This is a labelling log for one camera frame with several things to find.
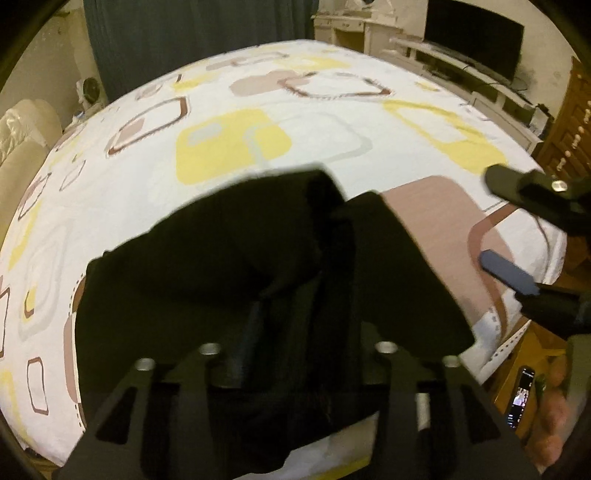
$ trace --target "hand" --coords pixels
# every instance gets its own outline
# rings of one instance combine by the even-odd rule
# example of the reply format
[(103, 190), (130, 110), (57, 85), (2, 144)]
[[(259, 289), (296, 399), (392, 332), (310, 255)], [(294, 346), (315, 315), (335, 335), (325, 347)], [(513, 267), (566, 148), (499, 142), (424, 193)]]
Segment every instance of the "hand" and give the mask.
[(562, 454), (563, 441), (558, 436), (569, 417), (569, 407), (559, 388), (567, 375), (566, 356), (552, 362), (546, 379), (546, 389), (525, 447), (526, 454), (540, 473), (556, 463)]

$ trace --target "bed sheet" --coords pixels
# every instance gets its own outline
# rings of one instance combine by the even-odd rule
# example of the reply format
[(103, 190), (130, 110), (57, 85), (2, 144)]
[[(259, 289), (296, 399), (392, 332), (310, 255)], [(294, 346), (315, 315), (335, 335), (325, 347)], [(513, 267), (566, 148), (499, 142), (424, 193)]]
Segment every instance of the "bed sheet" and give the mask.
[[(462, 359), (483, 381), (527, 325), (478, 254), (552, 283), (566, 247), (487, 192), (493, 164), (537, 168), (454, 94), (323, 43), (247, 48), (154, 80), (65, 134), (21, 201), (0, 251), (0, 408), (23, 445), (62, 464), (85, 429), (74, 326), (88, 262), (224, 185), (312, 165), (347, 198), (383, 195), (466, 313), (476, 343)], [(328, 469), (312, 464), (309, 475)]]

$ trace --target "silver bolt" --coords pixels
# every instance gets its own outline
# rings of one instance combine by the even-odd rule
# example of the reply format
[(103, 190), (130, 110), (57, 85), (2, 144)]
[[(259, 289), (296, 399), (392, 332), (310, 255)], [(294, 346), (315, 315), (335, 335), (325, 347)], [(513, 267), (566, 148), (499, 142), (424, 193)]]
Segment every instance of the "silver bolt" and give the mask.
[(555, 180), (552, 182), (552, 190), (555, 192), (566, 192), (568, 189), (569, 186), (564, 180)]
[(199, 347), (199, 353), (202, 355), (217, 355), (222, 351), (219, 343), (204, 343)]
[(155, 366), (156, 362), (151, 358), (140, 358), (135, 363), (135, 369), (140, 372), (149, 372), (150, 370), (153, 370)]
[(396, 353), (398, 350), (398, 345), (394, 342), (378, 342), (375, 344), (375, 349), (379, 353)]
[(448, 355), (443, 357), (443, 365), (448, 368), (457, 368), (461, 365), (459, 357), (455, 355)]

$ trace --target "black fabric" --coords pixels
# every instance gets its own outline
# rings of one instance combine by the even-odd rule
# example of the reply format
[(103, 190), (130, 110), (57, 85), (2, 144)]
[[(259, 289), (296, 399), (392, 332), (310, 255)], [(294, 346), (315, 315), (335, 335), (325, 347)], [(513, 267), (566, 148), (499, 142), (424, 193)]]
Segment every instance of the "black fabric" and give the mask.
[(85, 0), (90, 43), (109, 100), (191, 62), (314, 38), (318, 0)]
[(474, 341), (379, 195), (345, 203), (322, 171), (252, 179), (89, 264), (76, 318), (86, 418), (138, 358), (174, 365), (206, 342), (231, 350), (255, 306), (264, 328), (244, 388), (212, 392), (228, 478), (277, 469), (367, 414), (356, 396), (361, 322), (422, 358)]

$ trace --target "black tv screen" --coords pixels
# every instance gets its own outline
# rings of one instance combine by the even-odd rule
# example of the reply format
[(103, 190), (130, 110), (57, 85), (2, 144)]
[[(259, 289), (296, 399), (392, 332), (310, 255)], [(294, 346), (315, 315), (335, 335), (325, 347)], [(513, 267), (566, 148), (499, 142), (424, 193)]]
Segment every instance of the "black tv screen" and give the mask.
[(490, 69), (491, 72), (485, 70), (487, 74), (496, 73), (512, 81), (521, 51), (523, 25), (463, 2), (429, 0), (425, 40), (459, 53), (467, 63), (473, 60)]

